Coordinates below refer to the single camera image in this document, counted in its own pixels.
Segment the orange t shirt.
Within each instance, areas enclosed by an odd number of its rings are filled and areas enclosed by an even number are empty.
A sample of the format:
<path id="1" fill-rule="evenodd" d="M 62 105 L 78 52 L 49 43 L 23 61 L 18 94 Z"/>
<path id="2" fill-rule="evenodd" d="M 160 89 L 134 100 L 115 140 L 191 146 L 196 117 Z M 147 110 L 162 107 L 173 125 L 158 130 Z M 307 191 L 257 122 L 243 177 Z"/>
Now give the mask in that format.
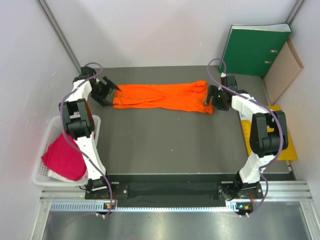
<path id="1" fill-rule="evenodd" d="M 151 109 L 212 114 L 205 105 L 209 85 L 205 80 L 176 84 L 122 84 L 113 97 L 115 109 Z"/>

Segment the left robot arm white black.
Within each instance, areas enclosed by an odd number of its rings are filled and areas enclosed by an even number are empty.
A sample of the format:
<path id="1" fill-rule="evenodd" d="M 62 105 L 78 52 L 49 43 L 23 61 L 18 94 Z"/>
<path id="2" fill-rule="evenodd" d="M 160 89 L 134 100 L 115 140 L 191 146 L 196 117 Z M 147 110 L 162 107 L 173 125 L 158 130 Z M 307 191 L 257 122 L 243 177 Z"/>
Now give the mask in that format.
<path id="1" fill-rule="evenodd" d="M 62 134 L 68 144 L 79 152 L 85 162 L 88 174 L 86 190 L 97 192 L 102 198 L 109 198 L 114 191 L 107 178 L 107 171 L 102 164 L 94 140 L 95 122 L 88 105 L 88 97 L 92 97 L 102 107 L 112 106 L 107 96 L 120 88 L 106 76 L 98 79 L 100 71 L 96 71 L 90 62 L 80 68 L 80 75 L 72 81 L 72 90 L 63 97 L 59 104 Z"/>

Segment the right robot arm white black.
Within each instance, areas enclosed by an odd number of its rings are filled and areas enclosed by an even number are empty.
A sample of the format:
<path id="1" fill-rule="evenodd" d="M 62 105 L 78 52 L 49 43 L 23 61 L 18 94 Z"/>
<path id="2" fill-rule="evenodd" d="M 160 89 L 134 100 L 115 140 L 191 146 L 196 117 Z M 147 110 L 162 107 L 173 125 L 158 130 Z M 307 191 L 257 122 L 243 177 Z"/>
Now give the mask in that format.
<path id="1" fill-rule="evenodd" d="M 245 165 L 236 173 L 232 184 L 220 185 L 220 196 L 230 201 L 245 198 L 258 190 L 267 165 L 288 147 L 286 115 L 260 106 L 245 90 L 239 90 L 235 76 L 220 75 L 219 86 L 210 85 L 204 104 L 215 109 L 233 109 L 250 122 L 251 152 Z"/>

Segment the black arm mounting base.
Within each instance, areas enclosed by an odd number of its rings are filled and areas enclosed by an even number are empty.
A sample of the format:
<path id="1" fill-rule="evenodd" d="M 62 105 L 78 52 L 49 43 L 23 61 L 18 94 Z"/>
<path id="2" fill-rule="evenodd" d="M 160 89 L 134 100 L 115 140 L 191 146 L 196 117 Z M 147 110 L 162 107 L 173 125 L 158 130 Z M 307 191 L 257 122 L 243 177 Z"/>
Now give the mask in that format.
<path id="1" fill-rule="evenodd" d="M 224 207 L 221 185 L 231 185 L 234 173 L 110 174 L 111 191 L 85 191 L 87 200 L 113 200 L 118 207 Z M 252 203 L 263 197 L 257 191 L 232 200 Z"/>

